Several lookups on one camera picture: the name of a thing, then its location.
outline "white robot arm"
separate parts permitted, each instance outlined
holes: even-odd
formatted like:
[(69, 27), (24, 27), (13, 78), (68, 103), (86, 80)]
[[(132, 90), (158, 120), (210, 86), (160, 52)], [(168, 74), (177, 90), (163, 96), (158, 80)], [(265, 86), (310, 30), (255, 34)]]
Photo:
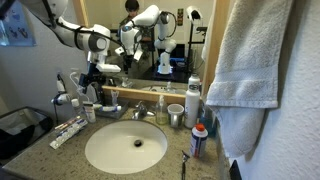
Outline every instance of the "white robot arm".
[(89, 51), (88, 59), (100, 72), (119, 72), (116, 65), (105, 64), (110, 44), (110, 30), (94, 25), (85, 28), (69, 23), (62, 18), (68, 0), (19, 0), (44, 25), (50, 28), (61, 43)]
[(117, 54), (122, 55), (122, 52), (126, 51), (127, 56), (132, 56), (133, 59), (139, 61), (142, 54), (142, 51), (138, 48), (141, 33), (137, 28), (139, 28), (139, 26), (153, 27), (158, 25), (159, 35), (158, 39), (154, 42), (154, 46), (157, 49), (165, 50), (160, 55), (158, 73), (170, 74), (170, 53), (176, 47), (176, 41), (168, 38), (168, 23), (168, 12), (160, 11), (156, 5), (149, 6), (143, 13), (134, 17), (121, 29), (120, 40), (125, 50), (120, 47), (116, 50)]

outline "soap dispenser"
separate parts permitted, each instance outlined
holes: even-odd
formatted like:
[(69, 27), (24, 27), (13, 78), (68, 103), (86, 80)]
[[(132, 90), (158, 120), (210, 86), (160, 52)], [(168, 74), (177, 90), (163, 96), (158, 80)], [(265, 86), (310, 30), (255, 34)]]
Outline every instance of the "soap dispenser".
[(164, 96), (160, 95), (159, 101), (156, 104), (156, 122), (159, 125), (168, 123), (168, 105), (164, 101)]

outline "trash can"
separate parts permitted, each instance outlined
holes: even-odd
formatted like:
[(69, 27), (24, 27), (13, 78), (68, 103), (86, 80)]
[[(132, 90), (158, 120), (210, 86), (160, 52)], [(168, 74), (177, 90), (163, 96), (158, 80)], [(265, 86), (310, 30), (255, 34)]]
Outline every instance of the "trash can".
[(39, 109), (23, 107), (0, 116), (0, 159), (8, 159), (47, 134), (53, 120)]

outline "white towel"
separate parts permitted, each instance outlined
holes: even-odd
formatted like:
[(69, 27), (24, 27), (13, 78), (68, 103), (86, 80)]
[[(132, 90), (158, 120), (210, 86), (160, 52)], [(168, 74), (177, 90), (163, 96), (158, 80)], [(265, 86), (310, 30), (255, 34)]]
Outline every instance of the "white towel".
[(265, 108), (278, 106), (278, 62), (293, 0), (237, 0), (206, 104), (229, 157), (250, 152)]

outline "faucet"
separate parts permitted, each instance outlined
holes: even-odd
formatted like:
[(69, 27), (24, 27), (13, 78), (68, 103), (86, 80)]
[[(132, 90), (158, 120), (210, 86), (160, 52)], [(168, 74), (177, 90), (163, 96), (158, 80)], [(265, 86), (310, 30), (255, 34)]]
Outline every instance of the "faucet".
[(139, 101), (139, 103), (136, 105), (136, 110), (133, 111), (132, 119), (134, 120), (140, 120), (143, 119), (145, 116), (150, 115), (154, 116), (155, 113), (148, 111), (147, 106), (144, 104), (143, 101)]

